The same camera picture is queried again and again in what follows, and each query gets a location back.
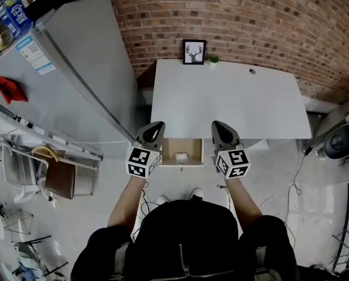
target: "picture frame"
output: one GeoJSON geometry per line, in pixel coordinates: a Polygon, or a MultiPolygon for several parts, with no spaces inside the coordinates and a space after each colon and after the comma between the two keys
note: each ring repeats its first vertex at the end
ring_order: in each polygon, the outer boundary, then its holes
{"type": "Polygon", "coordinates": [[[183,39],[183,64],[204,64],[206,40],[183,39]]]}

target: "refrigerator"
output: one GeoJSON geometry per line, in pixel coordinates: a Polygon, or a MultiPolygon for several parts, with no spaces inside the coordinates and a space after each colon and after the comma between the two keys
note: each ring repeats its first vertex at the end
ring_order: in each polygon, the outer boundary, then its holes
{"type": "Polygon", "coordinates": [[[0,76],[16,81],[28,99],[7,105],[0,93],[3,109],[95,155],[124,153],[143,124],[110,0],[78,0],[49,12],[1,53],[0,76]]]}

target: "loudspeaker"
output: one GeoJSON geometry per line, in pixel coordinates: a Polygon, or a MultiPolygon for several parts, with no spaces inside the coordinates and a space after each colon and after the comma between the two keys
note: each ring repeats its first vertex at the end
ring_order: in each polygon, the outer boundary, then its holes
{"type": "Polygon", "coordinates": [[[331,159],[344,158],[349,155],[349,124],[332,131],[323,144],[325,154],[331,159]]]}

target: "red magnet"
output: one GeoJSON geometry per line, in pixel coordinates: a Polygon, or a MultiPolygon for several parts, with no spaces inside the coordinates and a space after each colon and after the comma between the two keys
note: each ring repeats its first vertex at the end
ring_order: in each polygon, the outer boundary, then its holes
{"type": "Polygon", "coordinates": [[[3,76],[0,76],[0,92],[8,105],[11,101],[28,101],[20,86],[16,82],[8,80],[3,76]]]}

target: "black jacket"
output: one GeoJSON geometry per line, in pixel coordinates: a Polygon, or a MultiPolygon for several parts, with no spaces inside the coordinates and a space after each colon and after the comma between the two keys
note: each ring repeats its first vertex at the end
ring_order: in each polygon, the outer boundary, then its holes
{"type": "Polygon", "coordinates": [[[256,249],[282,280],[299,280],[284,223],[263,216],[238,240],[238,225],[225,207],[204,201],[165,203],[148,214],[133,243],[122,226],[90,237],[71,273],[84,280],[254,280],[256,249]]]}

